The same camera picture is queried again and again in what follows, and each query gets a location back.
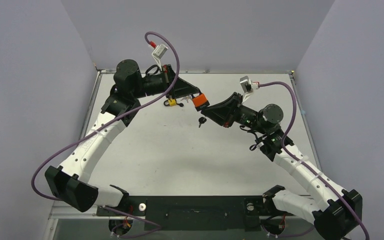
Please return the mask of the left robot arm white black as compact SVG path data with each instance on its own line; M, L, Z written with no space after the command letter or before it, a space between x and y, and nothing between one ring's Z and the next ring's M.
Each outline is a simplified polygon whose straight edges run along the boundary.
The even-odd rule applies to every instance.
M80 212L102 205L109 206L116 215L129 210L125 190L115 185L92 186L89 180L110 144L134 119L135 113L128 111L141 107L140 98L162 94L176 100L201 93L198 87L176 77L169 64L158 67L154 74L142 75L136 61L125 59L116 66L113 79L110 95L86 140L77 144L66 160L57 167L49 166L44 173L51 193Z

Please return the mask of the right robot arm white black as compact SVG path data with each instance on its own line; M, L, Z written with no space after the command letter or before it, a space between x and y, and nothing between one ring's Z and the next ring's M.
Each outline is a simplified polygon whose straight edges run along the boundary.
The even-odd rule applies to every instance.
M270 161L284 169L310 195L303 197L276 185L262 195L262 207L269 213L286 212L312 224L325 240L340 240L362 223L362 196L346 190L316 168L297 145L285 135L280 122L284 113L280 106L268 104L260 111L243 104L245 98L234 92L214 105L205 103L201 113L205 119L229 128L238 123L249 133L260 133L251 150L260 150Z

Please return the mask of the yellow Opel padlock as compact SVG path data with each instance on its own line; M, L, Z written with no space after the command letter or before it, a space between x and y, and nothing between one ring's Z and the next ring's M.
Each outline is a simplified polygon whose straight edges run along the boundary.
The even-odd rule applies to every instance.
M164 102L163 102L163 105L165 107L173 107L173 106L179 106L179 107L184 107L184 104L183 103L180 103L180 102L177 102L176 99L173 99L173 98L168 98L166 99Z

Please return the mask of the black-headed key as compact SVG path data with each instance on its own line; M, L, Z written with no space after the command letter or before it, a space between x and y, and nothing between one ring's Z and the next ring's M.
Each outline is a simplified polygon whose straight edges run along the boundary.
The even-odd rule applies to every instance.
M198 119L198 127L201 128L201 126L202 126L203 124L205 124L206 122L207 122L207 118L206 118L206 117L204 117L204 116L200 117L200 118Z

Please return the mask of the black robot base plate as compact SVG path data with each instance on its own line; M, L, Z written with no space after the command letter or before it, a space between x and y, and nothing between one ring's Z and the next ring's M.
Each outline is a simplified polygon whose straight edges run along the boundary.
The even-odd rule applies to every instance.
M164 231L259 231L263 221L283 211L264 204L260 195L245 196L129 196L116 212L98 207L99 217L118 217L121 212L145 217Z

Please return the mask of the orange Opel padlock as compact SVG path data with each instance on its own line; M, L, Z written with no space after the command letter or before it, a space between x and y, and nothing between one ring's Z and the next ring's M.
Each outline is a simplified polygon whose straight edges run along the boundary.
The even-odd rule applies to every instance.
M192 103L197 112L202 111L203 109L210 106L210 103L205 96L205 94L200 93L198 96L192 98Z

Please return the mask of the silver key bunch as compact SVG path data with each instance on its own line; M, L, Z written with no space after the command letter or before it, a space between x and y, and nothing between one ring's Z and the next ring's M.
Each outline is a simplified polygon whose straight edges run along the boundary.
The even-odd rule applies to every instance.
M190 101L192 101L192 99L194 98L193 95L187 95L187 96L184 96L180 99L180 101L185 101L186 103L189 103Z

